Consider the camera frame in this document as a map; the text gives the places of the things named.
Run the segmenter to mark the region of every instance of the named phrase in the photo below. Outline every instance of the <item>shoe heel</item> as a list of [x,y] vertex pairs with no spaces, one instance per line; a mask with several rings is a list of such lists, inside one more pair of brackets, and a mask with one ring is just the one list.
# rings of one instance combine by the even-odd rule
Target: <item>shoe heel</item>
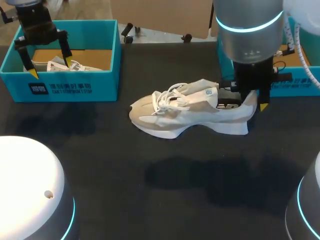
[[201,125],[211,128],[217,133],[229,134],[229,135],[247,135],[248,124],[247,122],[237,122],[237,123],[214,123],[214,122],[204,122]]

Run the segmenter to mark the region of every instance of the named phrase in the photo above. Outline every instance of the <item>sneaker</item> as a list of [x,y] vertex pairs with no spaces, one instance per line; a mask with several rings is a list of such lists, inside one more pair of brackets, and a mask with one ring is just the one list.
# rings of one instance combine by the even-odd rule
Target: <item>sneaker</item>
[[[66,67],[65,61],[58,56],[55,56],[50,62],[64,65]],[[32,63],[33,63],[33,66],[37,72],[46,72],[47,71],[48,62],[32,61]]]
[[71,67],[68,68],[64,64],[60,64],[54,61],[48,61],[47,63],[47,72],[88,72],[88,71],[102,71],[99,68],[83,66],[79,62],[71,60]]
[[48,62],[32,61],[32,63],[37,72],[102,71],[99,68],[83,66],[74,60],[71,60],[71,67],[68,68],[65,65],[65,61],[58,56],[55,56],[51,61]]
[[246,135],[257,101],[256,91],[241,103],[239,93],[219,89],[218,83],[202,79],[178,83],[141,98],[131,105],[129,117],[140,130],[163,139],[175,139],[194,125],[222,134]]

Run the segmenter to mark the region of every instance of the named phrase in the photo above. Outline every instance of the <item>teal box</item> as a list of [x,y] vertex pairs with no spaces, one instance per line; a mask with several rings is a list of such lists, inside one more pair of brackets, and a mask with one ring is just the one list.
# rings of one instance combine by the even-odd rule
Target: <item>teal box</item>
[[[23,72],[14,42],[0,68],[0,76],[15,102],[106,102],[116,101],[121,66],[121,43],[116,20],[59,20],[57,29],[68,32],[72,50],[112,50],[110,70],[38,72],[36,79]],[[14,40],[23,36],[21,27]],[[30,57],[36,49],[60,49],[59,42],[27,47]]]
[[[291,31],[294,36],[295,21],[289,18]],[[287,39],[283,34],[283,43],[286,44]],[[310,62],[310,70],[315,78],[320,80],[320,36],[316,36],[300,29],[300,43]],[[234,76],[234,68],[232,61],[227,58],[222,49],[221,39],[218,38],[217,53],[219,57],[221,75],[223,79],[232,80]],[[292,81],[277,82],[271,87],[271,97],[303,97],[303,96],[320,96],[320,90],[307,77],[304,68],[286,67],[280,73],[292,73]]]

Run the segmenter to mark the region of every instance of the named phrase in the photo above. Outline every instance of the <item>cardboard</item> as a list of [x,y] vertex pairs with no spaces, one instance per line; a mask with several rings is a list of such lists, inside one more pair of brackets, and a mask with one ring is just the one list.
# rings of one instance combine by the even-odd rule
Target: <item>cardboard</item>
[[217,22],[217,15],[216,12],[213,12],[213,17],[212,17],[212,22],[211,22],[211,36],[212,37],[217,37],[218,36],[218,22]]
[[[286,49],[287,49],[287,45],[282,45],[280,48],[280,51],[284,51]],[[302,47],[302,54],[304,56],[306,64],[308,66],[310,66],[310,62],[305,54],[303,47]],[[278,62],[278,63],[274,64],[274,66],[281,69],[284,67],[284,63],[279,62],[279,61],[284,61],[286,67],[302,67],[302,64],[301,64],[299,56],[298,56],[297,48],[295,48],[295,52],[293,54],[290,54],[287,56],[278,56],[273,59],[274,63]]]
[[[80,64],[101,70],[110,70],[112,50],[71,50],[72,59]],[[60,49],[37,49],[34,52],[32,60],[35,62],[48,62],[55,56],[60,58],[62,53]]]
[[2,7],[3,11],[5,11],[5,12],[15,8],[14,6],[6,4],[4,1],[0,0],[0,3],[1,3],[1,7]]
[[208,37],[213,0],[111,0],[114,19],[121,24]]

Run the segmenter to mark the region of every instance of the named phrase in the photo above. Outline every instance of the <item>black tabletop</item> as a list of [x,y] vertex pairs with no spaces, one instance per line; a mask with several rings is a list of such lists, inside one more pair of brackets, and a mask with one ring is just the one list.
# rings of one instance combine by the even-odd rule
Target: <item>black tabletop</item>
[[320,98],[273,98],[247,136],[198,126],[158,139],[131,124],[129,105],[175,83],[217,81],[215,44],[122,49],[117,102],[14,103],[0,83],[0,135],[55,152],[81,240],[287,239],[287,202],[320,151]]

